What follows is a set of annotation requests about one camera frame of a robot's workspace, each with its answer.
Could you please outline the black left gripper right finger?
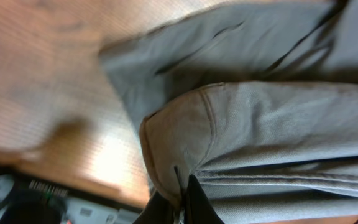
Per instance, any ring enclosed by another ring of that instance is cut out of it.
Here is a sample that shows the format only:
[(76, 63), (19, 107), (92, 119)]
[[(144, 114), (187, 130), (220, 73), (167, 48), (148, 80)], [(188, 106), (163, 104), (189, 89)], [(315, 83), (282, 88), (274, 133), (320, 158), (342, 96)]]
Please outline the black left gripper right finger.
[(223, 224), (194, 175), (189, 176), (185, 195), (185, 224)]

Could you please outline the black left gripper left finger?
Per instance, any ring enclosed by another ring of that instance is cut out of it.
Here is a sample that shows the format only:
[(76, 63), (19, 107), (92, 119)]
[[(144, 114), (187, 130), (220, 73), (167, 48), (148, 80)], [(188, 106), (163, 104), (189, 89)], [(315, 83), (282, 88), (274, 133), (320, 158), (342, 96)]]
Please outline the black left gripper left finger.
[(157, 191), (153, 193), (146, 207), (133, 224), (173, 224), (174, 211), (169, 201)]

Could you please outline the grey shorts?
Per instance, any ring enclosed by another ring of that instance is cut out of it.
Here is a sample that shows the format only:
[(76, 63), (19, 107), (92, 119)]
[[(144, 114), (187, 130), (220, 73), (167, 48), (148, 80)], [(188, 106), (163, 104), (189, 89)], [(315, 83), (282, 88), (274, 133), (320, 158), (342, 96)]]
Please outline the grey shorts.
[(358, 215), (358, 1), (234, 4), (103, 50), (154, 191), (224, 223)]

